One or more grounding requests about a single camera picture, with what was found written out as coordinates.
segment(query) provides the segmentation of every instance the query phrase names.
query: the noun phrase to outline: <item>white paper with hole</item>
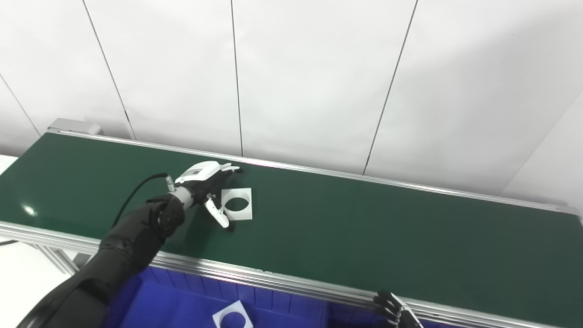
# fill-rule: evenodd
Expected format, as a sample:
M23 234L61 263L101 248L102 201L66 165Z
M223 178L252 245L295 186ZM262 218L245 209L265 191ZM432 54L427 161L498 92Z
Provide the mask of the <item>white paper with hole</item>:
M225 206L225 204L233 198L243 198L248 204L240 211L231 211ZM251 188L223 189L221 191L221 205L229 220L240 221L253 219Z
M237 312L240 315L242 315L243 318L245 318L245 326L243 326L243 328L253 328L253 324L251 323L251 319L249 319L249 316L247 315L245 308L243 308L243 304L241 303L241 301L237 301L237 302L227 306L226 308L218 311L217 313L215 313L213 315L213 321L215 322L215 326L217 328L220 328L220 322L223 320L223 318L226 315L228 315L229 313L233 313L233 312Z

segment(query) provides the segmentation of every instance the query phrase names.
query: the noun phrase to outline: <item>robotic arm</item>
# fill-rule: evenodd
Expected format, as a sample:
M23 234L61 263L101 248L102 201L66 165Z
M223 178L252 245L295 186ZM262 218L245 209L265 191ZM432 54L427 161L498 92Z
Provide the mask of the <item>robotic arm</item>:
M18 328L68 328L103 325L108 306L134 275L145 270L165 240L184 222L184 211L204 204L219 224L233 225L212 194L233 172L242 170L215 161L191 166L173 183L170 192L151 198L106 234L99 251L79 272L47 294Z

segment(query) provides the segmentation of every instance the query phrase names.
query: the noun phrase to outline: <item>white robotic hand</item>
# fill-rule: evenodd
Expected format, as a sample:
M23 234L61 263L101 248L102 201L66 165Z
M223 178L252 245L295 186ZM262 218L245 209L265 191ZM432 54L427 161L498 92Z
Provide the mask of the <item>white robotic hand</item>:
M220 226L229 229L231 225L229 218L224 209L215 206L213 192L233 172L241 173L243 170L238 166L232 166L231 163L221 165L215 160L207 160L192 165L176 178L174 183L168 179L168 189L182 201L184 209L194 204L204 204Z

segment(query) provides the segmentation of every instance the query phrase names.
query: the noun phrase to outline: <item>white wall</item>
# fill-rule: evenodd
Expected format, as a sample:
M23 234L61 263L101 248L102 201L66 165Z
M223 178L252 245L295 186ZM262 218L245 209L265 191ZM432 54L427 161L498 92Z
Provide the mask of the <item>white wall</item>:
M579 0L7 0L0 153L67 117L583 211L581 40Z

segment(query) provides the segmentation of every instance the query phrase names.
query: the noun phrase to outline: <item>robotic hand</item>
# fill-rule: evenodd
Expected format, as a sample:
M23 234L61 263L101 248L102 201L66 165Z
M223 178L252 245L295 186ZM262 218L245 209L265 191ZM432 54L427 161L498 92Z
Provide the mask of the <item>robotic hand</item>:
M101 327L117 292L148 267L165 240L184 222L184 210L204 204L223 228L233 229L223 209L213 202L213 192L233 172L243 170L230 163L207 161L191 166L174 182L167 178L170 192L147 200L114 224L97 254L49 292L18 328Z
M377 323L379 328L423 328L423 325L413 313L409 305L401 301L395 294L379 291L373 297L374 313L387 319Z

